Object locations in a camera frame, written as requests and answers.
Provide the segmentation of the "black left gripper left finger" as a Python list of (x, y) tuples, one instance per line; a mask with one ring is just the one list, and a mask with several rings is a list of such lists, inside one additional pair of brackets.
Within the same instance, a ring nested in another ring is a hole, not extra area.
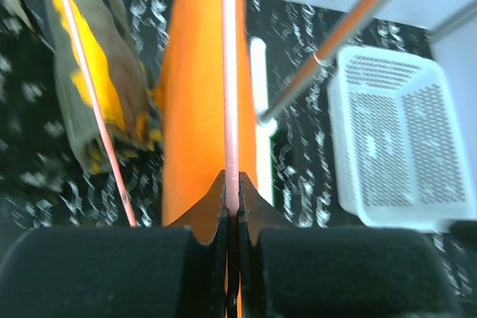
[(35, 229), (1, 263), (3, 317), (222, 317), (224, 175), (167, 227)]

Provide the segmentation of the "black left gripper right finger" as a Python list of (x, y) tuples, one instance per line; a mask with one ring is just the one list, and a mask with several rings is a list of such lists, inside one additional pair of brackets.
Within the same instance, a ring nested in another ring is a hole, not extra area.
[(409, 229), (299, 228), (240, 175), (243, 317), (462, 317), (440, 256)]

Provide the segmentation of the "orange trousers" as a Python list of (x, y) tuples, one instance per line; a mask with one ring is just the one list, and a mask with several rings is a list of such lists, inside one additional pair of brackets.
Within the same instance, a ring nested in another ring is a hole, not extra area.
[(253, 184), (256, 112), (245, 31), (245, 0), (174, 0), (154, 95), (164, 137), (162, 223), (168, 225), (209, 190), (226, 167), (223, 4), (236, 9), (238, 166)]

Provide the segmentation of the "pink hanger with orange trousers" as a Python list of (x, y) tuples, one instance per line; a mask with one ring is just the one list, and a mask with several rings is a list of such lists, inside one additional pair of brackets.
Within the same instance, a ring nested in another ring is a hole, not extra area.
[(224, 149), (226, 204), (229, 215), (239, 210), (239, 135), (236, 51), (236, 0), (222, 0), (224, 60)]

